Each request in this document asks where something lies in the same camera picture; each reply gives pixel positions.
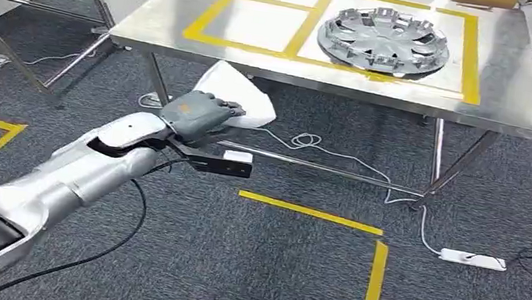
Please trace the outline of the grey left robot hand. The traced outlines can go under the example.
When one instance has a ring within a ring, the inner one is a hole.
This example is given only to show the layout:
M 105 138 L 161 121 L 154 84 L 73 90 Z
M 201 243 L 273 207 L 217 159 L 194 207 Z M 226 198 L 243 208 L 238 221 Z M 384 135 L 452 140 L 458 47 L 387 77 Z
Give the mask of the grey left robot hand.
M 165 105 L 159 116 L 170 126 L 176 140 L 191 148 L 200 148 L 234 134 L 235 131 L 224 123 L 245 113 L 238 103 L 224 101 L 210 92 L 193 90 Z

